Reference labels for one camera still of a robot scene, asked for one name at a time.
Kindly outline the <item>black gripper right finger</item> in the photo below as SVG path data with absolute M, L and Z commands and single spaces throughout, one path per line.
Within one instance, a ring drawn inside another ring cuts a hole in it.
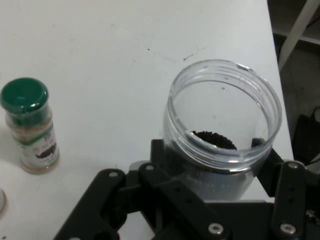
M 302 240 L 306 223 L 306 173 L 297 161 L 284 161 L 272 149 L 257 178 L 274 197 L 271 230 L 278 240 Z

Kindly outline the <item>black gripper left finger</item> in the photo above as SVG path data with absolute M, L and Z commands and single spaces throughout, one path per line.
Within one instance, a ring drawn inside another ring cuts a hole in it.
M 55 238 L 117 240 L 128 214 L 141 212 L 156 240 L 230 240 L 231 227 L 158 165 L 164 158 L 164 142 L 154 139 L 150 161 L 138 169 L 101 170 Z

